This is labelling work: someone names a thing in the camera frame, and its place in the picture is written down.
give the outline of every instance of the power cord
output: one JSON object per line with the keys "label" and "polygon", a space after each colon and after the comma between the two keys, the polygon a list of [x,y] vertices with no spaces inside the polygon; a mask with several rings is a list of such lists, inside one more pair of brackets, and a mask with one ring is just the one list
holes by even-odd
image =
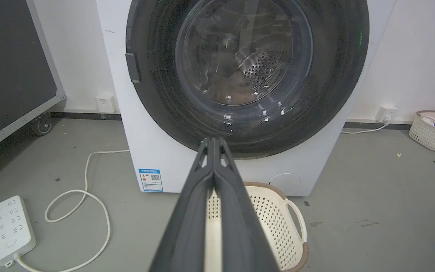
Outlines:
{"label": "power cord", "polygon": [[372,130],[363,130],[363,131],[358,131],[358,132],[340,131],[340,133],[343,133],[343,134],[361,134],[361,133],[365,133],[365,132],[374,132],[374,131],[381,130],[381,129],[383,129],[384,127],[386,127],[386,126],[389,125],[389,123],[390,123],[390,116],[388,116],[388,115],[385,116],[385,117],[384,117],[384,122],[385,122],[385,124],[384,124],[383,126],[377,128],[377,129],[372,129]]}
{"label": "power cord", "polygon": [[[95,256],[93,256],[92,258],[90,258],[90,260],[77,265],[76,267],[71,267],[68,268],[67,270],[62,270],[60,272],[71,272],[71,271],[75,271],[77,269],[80,269],[82,267],[84,267],[85,265],[88,265],[89,263],[91,263],[93,260],[95,260],[105,249],[105,247],[107,246],[107,243],[110,239],[110,217],[108,216],[108,211],[107,211],[107,207],[105,207],[105,204],[96,196],[92,195],[91,193],[88,193],[88,178],[86,176],[87,172],[88,172],[88,163],[90,162],[90,157],[94,154],[106,154],[106,153],[124,153],[124,152],[130,152],[130,150],[118,150],[118,151],[97,151],[97,152],[93,152],[91,153],[88,158],[86,159],[86,165],[85,165],[85,190],[79,190],[79,189],[75,189],[75,190],[69,190],[66,191],[65,193],[60,194],[59,196],[57,196],[57,198],[55,198],[50,205],[48,205],[48,207],[45,210],[45,220],[49,223],[55,223],[58,221],[61,221],[65,218],[67,218],[69,215],[71,215],[82,203],[83,200],[85,200],[85,197],[88,195],[90,197],[92,197],[93,199],[97,200],[98,203],[100,203],[100,205],[102,205],[103,208],[103,212],[105,213],[105,219],[107,220],[107,238],[105,239],[105,242],[103,243],[102,248],[95,254]],[[55,220],[51,220],[48,218],[48,211],[50,210],[50,208],[53,206],[53,204],[62,196],[68,194],[68,193],[83,193],[83,197],[80,200],[80,202],[75,206],[75,208],[73,208],[70,212],[68,212],[66,215],[63,215],[62,217],[55,219]],[[29,265],[27,265],[26,263],[23,262],[23,260],[21,259],[21,255],[16,253],[14,255],[14,260],[16,260],[16,262],[19,263],[19,265],[21,265],[22,267],[24,267],[26,270],[31,271],[31,272],[42,272],[40,270],[36,270],[32,267],[30,267]]]}

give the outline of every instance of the white washing machine body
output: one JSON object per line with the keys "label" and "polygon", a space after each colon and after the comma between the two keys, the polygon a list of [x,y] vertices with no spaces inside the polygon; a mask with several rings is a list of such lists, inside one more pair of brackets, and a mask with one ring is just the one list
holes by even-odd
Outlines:
{"label": "white washing machine body", "polygon": [[[370,20],[368,52],[356,87],[342,109],[323,129],[293,148],[268,157],[237,160],[244,181],[270,183],[288,196],[308,196],[311,193],[359,94],[395,5],[395,0],[367,2]],[[97,0],[102,35],[137,176],[136,184],[141,191],[179,193],[196,152],[156,124],[131,81],[126,62],[131,3],[132,0]],[[152,181],[152,175],[160,176],[155,178],[159,180]]]}

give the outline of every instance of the black baseboard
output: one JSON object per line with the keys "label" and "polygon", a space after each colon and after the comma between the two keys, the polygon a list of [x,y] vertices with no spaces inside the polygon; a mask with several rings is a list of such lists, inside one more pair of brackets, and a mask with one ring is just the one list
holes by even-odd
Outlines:
{"label": "black baseboard", "polygon": [[[108,114],[108,113],[71,113],[71,112],[52,112],[51,117],[53,118],[64,118],[64,119],[87,119],[87,120],[114,120],[122,121],[122,116],[120,114]],[[346,122],[343,126],[344,128],[360,128],[360,129],[376,129],[383,126],[383,124],[377,123],[355,123]],[[409,130],[410,125],[405,124],[390,124],[384,129],[395,129],[395,130]]]}

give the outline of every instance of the power strip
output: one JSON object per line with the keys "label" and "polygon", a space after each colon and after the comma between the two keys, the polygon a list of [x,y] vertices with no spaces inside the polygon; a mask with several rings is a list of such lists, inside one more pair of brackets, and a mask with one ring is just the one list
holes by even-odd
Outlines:
{"label": "power strip", "polygon": [[36,246],[25,203],[19,196],[0,202],[0,266],[14,264],[14,255],[24,255]]}

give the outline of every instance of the front-loading washing machine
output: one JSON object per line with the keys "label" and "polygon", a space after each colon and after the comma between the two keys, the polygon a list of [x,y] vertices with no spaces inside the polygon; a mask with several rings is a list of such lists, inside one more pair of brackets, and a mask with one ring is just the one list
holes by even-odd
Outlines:
{"label": "front-loading washing machine", "polygon": [[244,181],[308,196],[395,0],[97,0],[128,146],[147,192],[181,191],[203,138]]}

